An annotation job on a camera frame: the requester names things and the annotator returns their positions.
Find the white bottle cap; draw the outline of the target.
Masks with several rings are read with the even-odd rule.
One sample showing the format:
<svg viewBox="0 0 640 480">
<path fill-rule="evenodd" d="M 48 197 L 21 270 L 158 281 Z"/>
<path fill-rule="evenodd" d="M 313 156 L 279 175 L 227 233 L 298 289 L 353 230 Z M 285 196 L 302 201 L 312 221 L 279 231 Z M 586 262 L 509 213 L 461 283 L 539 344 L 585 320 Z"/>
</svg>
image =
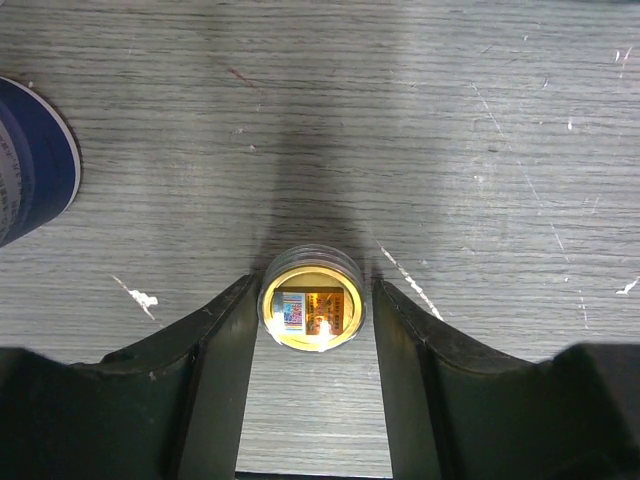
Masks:
<svg viewBox="0 0 640 480">
<path fill-rule="evenodd" d="M 1 245 L 61 215 L 81 183 L 81 154 L 58 111 L 28 87 L 1 79 Z"/>
</svg>

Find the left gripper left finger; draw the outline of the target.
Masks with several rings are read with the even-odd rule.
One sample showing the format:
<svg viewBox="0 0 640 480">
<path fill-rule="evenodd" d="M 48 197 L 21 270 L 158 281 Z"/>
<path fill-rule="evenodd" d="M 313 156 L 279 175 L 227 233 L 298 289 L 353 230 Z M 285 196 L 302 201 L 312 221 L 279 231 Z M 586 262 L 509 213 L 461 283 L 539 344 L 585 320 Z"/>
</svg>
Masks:
<svg viewBox="0 0 640 480">
<path fill-rule="evenodd" d="M 1 351 L 5 479 L 231 479 L 256 342 L 256 278 L 95 364 Z"/>
</svg>

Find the clear gold bottle lid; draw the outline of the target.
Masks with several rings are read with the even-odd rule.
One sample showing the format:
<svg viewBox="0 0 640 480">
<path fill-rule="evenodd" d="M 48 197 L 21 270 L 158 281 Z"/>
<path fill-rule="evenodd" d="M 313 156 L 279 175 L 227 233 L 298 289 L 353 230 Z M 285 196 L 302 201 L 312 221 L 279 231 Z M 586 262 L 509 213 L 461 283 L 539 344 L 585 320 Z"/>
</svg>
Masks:
<svg viewBox="0 0 640 480">
<path fill-rule="evenodd" d="M 344 252 L 325 245 L 291 248 L 267 267 L 257 314 L 280 345 L 322 353 L 357 335 L 366 316 L 364 276 Z"/>
</svg>

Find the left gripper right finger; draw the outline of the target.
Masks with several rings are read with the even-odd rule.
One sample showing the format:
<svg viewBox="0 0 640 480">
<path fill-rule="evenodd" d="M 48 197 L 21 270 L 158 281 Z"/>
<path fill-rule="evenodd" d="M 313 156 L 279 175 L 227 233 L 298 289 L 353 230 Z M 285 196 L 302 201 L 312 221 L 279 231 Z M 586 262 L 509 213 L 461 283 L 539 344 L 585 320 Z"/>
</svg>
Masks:
<svg viewBox="0 0 640 480">
<path fill-rule="evenodd" d="M 528 362 L 372 288 L 396 479 L 635 479 L 639 348 L 578 343 Z"/>
</svg>

